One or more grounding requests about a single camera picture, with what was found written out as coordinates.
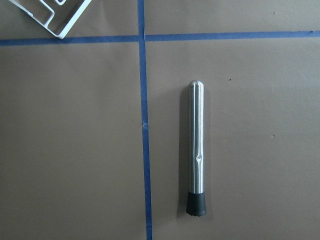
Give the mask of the steel muddler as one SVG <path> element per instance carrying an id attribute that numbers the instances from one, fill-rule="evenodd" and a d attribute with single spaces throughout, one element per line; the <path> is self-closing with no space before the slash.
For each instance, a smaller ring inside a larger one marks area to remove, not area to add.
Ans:
<path id="1" fill-rule="evenodd" d="M 206 215 L 204 188 L 204 84 L 193 80 L 188 86 L 188 194 L 186 213 Z"/>

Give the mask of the white cup rack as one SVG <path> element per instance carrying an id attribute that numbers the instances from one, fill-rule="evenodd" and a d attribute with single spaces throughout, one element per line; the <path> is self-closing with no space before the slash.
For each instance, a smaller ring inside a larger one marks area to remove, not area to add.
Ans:
<path id="1" fill-rule="evenodd" d="M 91 0 L 12 0 L 11 3 L 59 39 L 64 39 Z"/>

